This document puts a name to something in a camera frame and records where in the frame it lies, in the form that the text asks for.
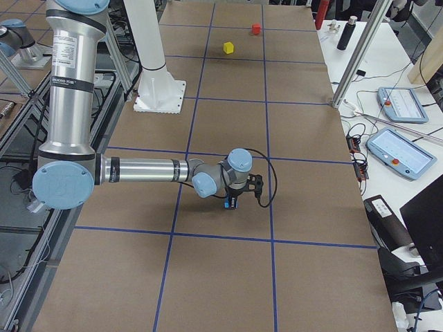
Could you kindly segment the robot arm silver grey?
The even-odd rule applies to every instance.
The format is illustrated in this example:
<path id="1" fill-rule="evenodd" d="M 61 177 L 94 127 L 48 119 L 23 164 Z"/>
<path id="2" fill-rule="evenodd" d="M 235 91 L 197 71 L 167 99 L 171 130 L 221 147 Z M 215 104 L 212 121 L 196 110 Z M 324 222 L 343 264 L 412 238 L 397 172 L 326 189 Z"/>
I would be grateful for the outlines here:
<path id="1" fill-rule="evenodd" d="M 39 147 L 33 191 L 57 210 L 82 205 L 104 182 L 191 182 L 206 198 L 225 190 L 234 202 L 252 183 L 251 154 L 232 150 L 216 165 L 199 159 L 108 158 L 90 144 L 98 42 L 107 38 L 107 1 L 49 1 L 46 19 L 53 29 L 49 128 Z"/>
<path id="2" fill-rule="evenodd" d="M 38 44 L 20 19 L 1 22 L 1 52 L 16 68 L 43 69 L 52 56 L 52 47 Z"/>

